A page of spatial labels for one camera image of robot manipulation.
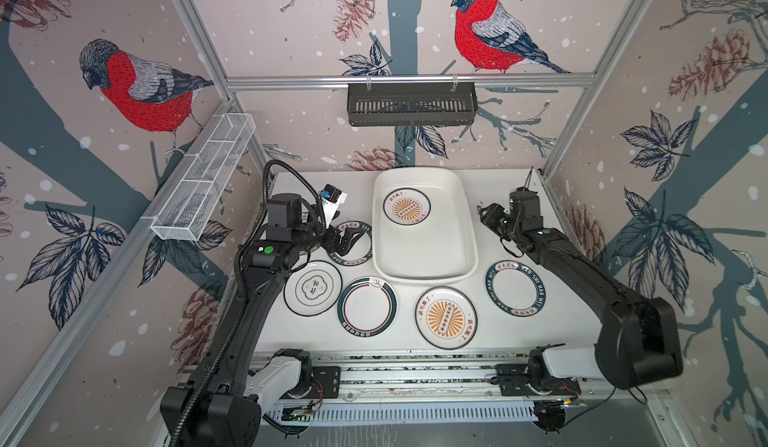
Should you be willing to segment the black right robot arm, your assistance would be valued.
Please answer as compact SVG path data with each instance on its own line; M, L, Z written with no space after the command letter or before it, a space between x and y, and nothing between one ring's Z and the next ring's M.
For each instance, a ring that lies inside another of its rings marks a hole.
M602 379L634 387L680 376L684 361L673 307L629 289L589 260L560 230L544 225L538 194L526 187L510 193L510 207L480 206L481 223L501 241L563 281L601 322L592 347L545 347L539 357L556 378Z

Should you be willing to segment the white plastic bin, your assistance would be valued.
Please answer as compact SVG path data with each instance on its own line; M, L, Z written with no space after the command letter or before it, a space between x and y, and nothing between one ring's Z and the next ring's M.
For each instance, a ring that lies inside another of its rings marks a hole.
M417 225L401 226L383 210L393 190L426 194L431 213ZM451 285L471 276L479 254L466 192L454 172L436 167L404 167L381 172L372 197L374 267L385 279L409 285Z

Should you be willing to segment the white mesh wall shelf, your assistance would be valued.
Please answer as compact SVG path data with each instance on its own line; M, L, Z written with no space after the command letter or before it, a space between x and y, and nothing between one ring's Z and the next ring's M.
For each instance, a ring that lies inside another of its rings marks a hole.
M205 142L153 218L151 230L162 240L201 239L255 130L246 113L225 113L212 120Z

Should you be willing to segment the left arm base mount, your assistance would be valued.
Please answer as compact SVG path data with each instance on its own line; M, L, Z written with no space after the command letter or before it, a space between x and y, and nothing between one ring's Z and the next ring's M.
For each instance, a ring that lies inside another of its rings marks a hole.
M341 368L321 366L312 368L312 379L307 387L300 387L296 392L288 392L283 399L290 400L325 400L339 397Z

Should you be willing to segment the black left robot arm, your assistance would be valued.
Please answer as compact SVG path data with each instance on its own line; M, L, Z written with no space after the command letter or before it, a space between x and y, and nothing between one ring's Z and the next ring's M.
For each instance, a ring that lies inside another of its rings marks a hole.
M312 385L307 351L278 350L250 369L268 314L301 256L315 248L346 254L359 239L332 226L346 194L326 185L309 203L280 193L265 200L235 257L236 293L208 351L186 383L164 394L160 412L172 446L251 446L264 414L284 394Z

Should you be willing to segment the small orange sunburst plate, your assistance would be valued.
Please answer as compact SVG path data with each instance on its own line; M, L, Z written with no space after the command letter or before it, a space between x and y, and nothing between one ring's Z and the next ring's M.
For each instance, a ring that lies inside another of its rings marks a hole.
M386 217L395 224L412 226L429 216L431 202L428 196L418 189L400 188L384 198L383 210Z

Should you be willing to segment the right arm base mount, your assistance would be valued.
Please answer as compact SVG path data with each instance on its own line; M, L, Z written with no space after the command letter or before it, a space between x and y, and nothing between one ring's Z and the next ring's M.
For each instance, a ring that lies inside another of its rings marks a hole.
M503 397L581 395L576 379L553 377L544 367L524 364L497 364L490 383L499 388Z

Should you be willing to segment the aluminium front rail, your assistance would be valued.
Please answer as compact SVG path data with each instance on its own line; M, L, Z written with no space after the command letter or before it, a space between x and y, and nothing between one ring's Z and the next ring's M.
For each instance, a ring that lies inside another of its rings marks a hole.
M574 401L597 400L615 393L628 398L630 393L615 389L605 380L574 378L581 388L575 397L526 396L503 397L490 383L497 364L524 364L529 355L520 349L453 351L315 351L313 367L341 368L339 397L324 402L459 402L495 400Z

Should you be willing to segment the green red rim plate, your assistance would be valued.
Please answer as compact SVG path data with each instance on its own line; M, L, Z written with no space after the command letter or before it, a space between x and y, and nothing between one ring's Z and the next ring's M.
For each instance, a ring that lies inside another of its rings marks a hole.
M375 276L351 281L341 292L337 316L349 334L367 338L385 332L394 322L398 300L393 287Z

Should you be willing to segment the white plate black flower outline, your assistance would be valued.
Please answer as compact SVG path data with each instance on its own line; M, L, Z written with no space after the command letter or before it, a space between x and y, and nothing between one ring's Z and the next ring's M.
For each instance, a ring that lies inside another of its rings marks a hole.
M283 298L294 314L313 317L336 305L342 287L341 273L333 264L311 261L307 267L289 277Z

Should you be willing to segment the large orange sunburst plate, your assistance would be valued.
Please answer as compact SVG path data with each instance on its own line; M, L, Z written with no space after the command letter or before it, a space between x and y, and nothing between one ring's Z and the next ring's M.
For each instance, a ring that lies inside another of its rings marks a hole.
M432 346L457 350L469 344L477 331L477 312L470 299L449 286L433 287L419 298L415 309L417 328Z

